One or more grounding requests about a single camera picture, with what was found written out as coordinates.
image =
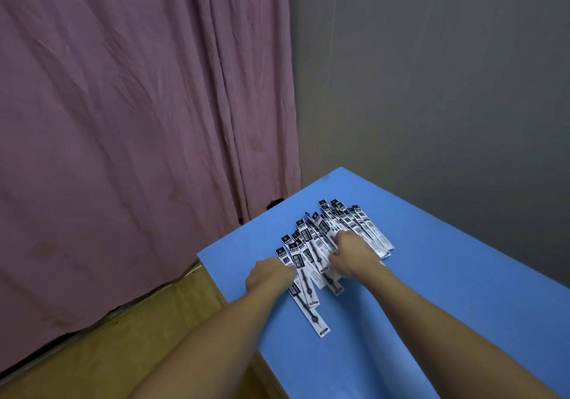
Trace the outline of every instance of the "pink curtain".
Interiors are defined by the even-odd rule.
[[[0,371],[300,187],[288,0],[0,0]]]

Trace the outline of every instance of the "forearm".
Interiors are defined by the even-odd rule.
[[[557,397],[506,353],[378,265],[360,277],[442,398]]]
[[[191,331],[133,392],[132,399],[221,398],[237,386],[280,291],[270,284]]]

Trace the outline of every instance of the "hand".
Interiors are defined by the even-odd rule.
[[[338,253],[330,255],[329,261],[342,276],[360,280],[363,273],[382,266],[378,255],[354,231],[339,231],[335,243]]]
[[[257,261],[255,267],[246,279],[246,289],[250,291],[259,287],[268,286],[280,295],[293,283],[295,279],[295,267],[286,267],[278,258],[270,257],[263,261]]]

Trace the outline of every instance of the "blue tabletop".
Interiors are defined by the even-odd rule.
[[[570,290],[344,168],[199,253],[226,300],[305,211],[334,198],[360,205],[394,244],[385,263],[401,280],[570,398]],[[373,297],[342,284],[338,297],[319,292],[323,339],[288,294],[271,314],[259,350],[289,397],[437,397]]]

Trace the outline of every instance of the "floor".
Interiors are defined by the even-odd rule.
[[[198,267],[14,377],[0,387],[0,399],[123,399],[186,333],[223,305],[210,275]],[[254,364],[257,374],[264,373],[259,361]],[[267,386],[269,377],[263,377]],[[235,397],[267,399],[264,384],[249,367]]]

